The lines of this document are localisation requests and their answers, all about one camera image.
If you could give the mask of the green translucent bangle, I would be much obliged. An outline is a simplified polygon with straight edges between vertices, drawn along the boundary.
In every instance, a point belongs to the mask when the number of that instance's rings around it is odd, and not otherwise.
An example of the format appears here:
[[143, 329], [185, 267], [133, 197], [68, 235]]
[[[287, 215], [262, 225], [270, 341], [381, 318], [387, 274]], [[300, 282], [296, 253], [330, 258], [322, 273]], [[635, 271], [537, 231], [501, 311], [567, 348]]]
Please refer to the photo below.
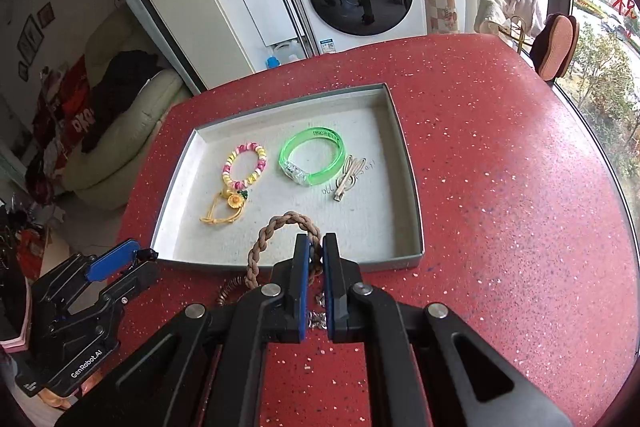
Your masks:
[[[296, 166], [290, 159], [294, 150], [303, 144], [314, 140], [326, 140], [335, 146], [332, 161], [317, 172], [307, 172]], [[285, 176], [300, 186], [315, 186], [332, 179], [342, 168], [346, 159], [344, 141], [336, 131], [327, 127], [311, 127], [291, 136], [281, 147], [278, 165]]]

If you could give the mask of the grey jewelry tray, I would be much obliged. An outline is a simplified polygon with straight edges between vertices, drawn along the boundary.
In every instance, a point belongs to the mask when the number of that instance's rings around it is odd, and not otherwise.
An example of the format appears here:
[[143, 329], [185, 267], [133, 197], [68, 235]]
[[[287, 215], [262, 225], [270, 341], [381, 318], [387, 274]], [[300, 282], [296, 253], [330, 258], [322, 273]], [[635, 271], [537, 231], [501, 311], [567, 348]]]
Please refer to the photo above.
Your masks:
[[[267, 165], [238, 219], [218, 194], [222, 167], [245, 142]], [[364, 271], [413, 268], [425, 251], [408, 147], [390, 88], [304, 96], [192, 130], [156, 220], [160, 260], [241, 271], [258, 231], [294, 210], [333, 233]]]

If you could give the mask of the framed picture on wall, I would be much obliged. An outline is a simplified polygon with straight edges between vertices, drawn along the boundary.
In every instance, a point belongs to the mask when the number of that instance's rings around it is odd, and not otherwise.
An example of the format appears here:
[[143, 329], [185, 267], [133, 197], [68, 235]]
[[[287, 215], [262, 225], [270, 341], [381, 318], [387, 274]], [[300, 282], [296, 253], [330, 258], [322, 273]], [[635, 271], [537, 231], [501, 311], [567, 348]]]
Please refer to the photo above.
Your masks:
[[43, 43], [44, 35], [38, 27], [34, 17], [29, 15], [25, 20], [21, 35], [18, 37], [17, 49], [23, 61], [32, 65]]

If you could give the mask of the brown chair back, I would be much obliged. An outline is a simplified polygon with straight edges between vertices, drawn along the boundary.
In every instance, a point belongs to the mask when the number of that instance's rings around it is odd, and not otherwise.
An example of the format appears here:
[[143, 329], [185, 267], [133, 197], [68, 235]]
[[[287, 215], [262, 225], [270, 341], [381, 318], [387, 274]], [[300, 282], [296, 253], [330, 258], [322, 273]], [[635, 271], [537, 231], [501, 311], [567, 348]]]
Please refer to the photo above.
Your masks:
[[541, 33], [534, 39], [529, 57], [535, 72], [545, 82], [565, 75], [579, 37], [579, 23], [574, 15], [551, 14]]

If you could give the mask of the red printed cushion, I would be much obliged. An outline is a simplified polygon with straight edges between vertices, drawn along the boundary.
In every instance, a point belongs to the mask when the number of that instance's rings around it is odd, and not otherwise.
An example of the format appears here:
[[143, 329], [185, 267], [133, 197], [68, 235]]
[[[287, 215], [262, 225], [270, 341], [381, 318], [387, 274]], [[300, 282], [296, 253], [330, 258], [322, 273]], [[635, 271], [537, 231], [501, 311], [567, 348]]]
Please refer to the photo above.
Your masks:
[[96, 122], [83, 55], [62, 77], [54, 101], [54, 115], [62, 126], [60, 140], [64, 150], [71, 152]]

